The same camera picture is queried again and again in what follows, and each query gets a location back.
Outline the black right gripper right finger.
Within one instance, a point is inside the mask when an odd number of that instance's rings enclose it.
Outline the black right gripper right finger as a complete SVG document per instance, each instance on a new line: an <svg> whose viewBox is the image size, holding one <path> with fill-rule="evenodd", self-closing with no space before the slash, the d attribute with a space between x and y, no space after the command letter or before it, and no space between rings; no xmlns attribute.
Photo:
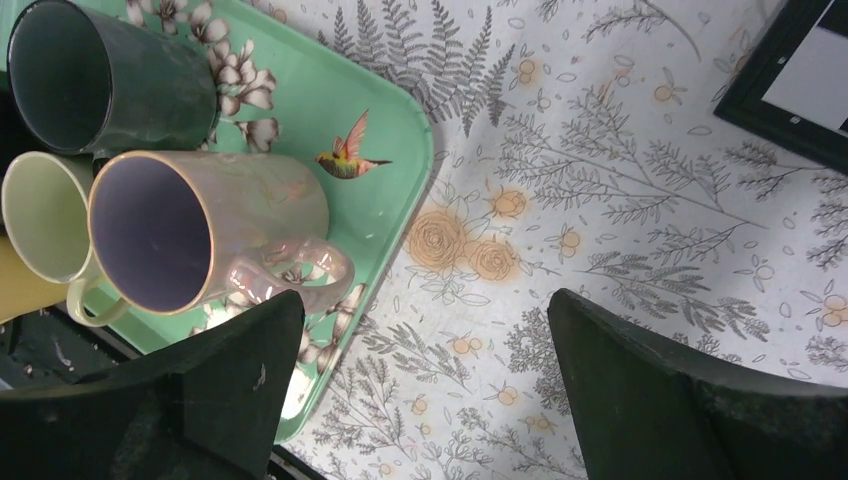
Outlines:
<svg viewBox="0 0 848 480"><path fill-rule="evenodd" d="M592 479L843 479L847 392L636 326L567 289L551 336Z"/></svg>

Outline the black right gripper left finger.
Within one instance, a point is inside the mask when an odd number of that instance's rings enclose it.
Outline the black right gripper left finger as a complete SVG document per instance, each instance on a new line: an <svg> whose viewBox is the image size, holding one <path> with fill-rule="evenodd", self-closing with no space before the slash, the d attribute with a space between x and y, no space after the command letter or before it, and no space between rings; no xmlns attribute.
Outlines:
<svg viewBox="0 0 848 480"><path fill-rule="evenodd" d="M261 479L301 342L280 293L72 384L1 395L5 479Z"/></svg>

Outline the pink iridescent mug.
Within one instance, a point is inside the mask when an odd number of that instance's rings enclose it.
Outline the pink iridescent mug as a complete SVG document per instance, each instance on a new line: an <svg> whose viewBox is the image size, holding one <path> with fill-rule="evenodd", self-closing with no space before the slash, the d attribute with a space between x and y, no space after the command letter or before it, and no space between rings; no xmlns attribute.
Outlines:
<svg viewBox="0 0 848 480"><path fill-rule="evenodd" d="M288 156L135 150L96 175L88 231L106 279L146 312L292 290L311 314L338 303L355 277L327 238L329 212L319 179Z"/></svg>

